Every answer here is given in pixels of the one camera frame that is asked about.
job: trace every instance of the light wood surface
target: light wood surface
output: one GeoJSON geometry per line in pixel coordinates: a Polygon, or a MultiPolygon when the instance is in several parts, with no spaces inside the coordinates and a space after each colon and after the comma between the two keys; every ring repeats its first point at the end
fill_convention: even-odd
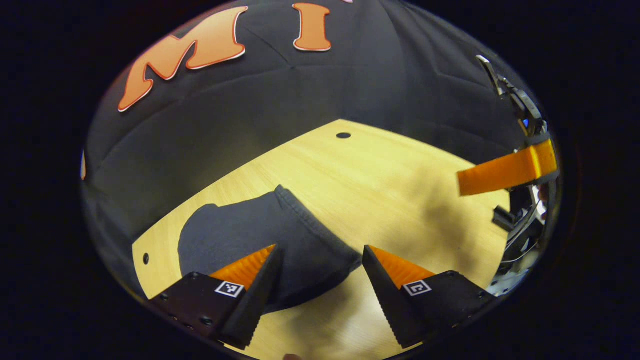
{"type": "MultiPolygon", "coordinates": [[[[507,236],[492,224],[493,209],[509,209],[509,195],[460,197],[456,173],[473,166],[416,140],[337,120],[259,156],[166,215],[133,244],[138,278],[150,298],[181,278],[180,232],[201,206],[254,199],[281,184],[355,250],[374,245],[434,273],[459,271],[486,288],[507,236]]],[[[321,360],[383,359],[402,351],[360,267],[324,295],[263,316],[242,353],[321,360]]]]}

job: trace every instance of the folded cloth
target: folded cloth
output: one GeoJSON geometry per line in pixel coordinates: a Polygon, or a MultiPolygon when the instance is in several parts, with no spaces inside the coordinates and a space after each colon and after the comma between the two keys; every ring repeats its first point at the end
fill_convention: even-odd
{"type": "Polygon", "coordinates": [[[264,313],[300,305],[338,286],[362,263],[291,193],[278,185],[256,199],[198,209],[180,234],[182,275],[211,274],[269,245],[284,251],[264,313]]]}

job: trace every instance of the orange gripper pad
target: orange gripper pad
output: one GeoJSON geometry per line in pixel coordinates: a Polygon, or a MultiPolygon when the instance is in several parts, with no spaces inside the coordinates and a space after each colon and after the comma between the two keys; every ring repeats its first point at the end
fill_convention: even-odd
{"type": "Polygon", "coordinates": [[[557,170],[551,139],[458,172],[460,196],[494,192],[529,183],[557,170]]]}
{"type": "Polygon", "coordinates": [[[274,244],[260,251],[254,252],[249,256],[223,267],[210,276],[222,281],[244,285],[244,287],[249,290],[253,284],[253,280],[258,276],[258,273],[262,268],[262,264],[267,260],[275,246],[276,245],[274,244]]]}
{"type": "Polygon", "coordinates": [[[400,289],[404,284],[426,279],[427,277],[435,275],[433,272],[430,272],[425,268],[421,268],[397,255],[393,255],[390,252],[386,252],[371,245],[369,245],[369,247],[398,289],[400,289]]]}

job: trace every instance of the black fabric backdrop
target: black fabric backdrop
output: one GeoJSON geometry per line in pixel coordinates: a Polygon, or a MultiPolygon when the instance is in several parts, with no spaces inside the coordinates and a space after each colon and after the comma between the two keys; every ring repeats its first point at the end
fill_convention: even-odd
{"type": "MultiPolygon", "coordinates": [[[[159,36],[212,3],[16,5],[3,12],[5,53],[14,56],[5,68],[3,134],[5,144],[17,145],[4,152],[8,358],[221,358],[113,280],[90,241],[78,188],[79,153],[104,89],[159,36]]],[[[623,210],[633,209],[628,175],[638,150],[631,131],[637,5],[424,6],[485,42],[535,89],[558,130],[571,184],[538,269],[500,308],[425,356],[637,357],[629,294],[637,234],[623,210]]]]}
{"type": "Polygon", "coordinates": [[[473,163],[522,146],[510,102],[495,95],[475,55],[535,97],[493,51],[400,1],[315,3],[331,10],[326,53],[293,47],[300,17],[291,1],[235,1],[172,34],[181,38],[206,16],[248,5],[237,21],[242,57],[200,70],[183,62],[170,81],[148,69],[153,89],[120,113],[127,67],[103,98],[85,150],[88,221],[108,265],[141,296],[131,244],[144,231],[234,169],[336,119],[406,135],[473,163]]]}

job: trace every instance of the orange letter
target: orange letter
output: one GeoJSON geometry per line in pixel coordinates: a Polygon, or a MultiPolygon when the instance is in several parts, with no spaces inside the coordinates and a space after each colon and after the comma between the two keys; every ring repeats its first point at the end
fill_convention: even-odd
{"type": "Polygon", "coordinates": [[[324,16],[331,13],[329,9],[315,4],[298,3],[293,8],[300,12],[300,37],[293,46],[302,51],[327,51],[331,42],[324,34],[324,16]]]}
{"type": "Polygon", "coordinates": [[[182,39],[169,35],[153,45],[133,63],[118,111],[126,111],[151,91],[154,81],[145,78],[147,65],[159,77],[169,80],[193,44],[196,49],[187,61],[187,69],[191,70],[242,56],[244,45],[236,42],[236,21],[247,9],[240,6],[211,15],[182,39]]]}

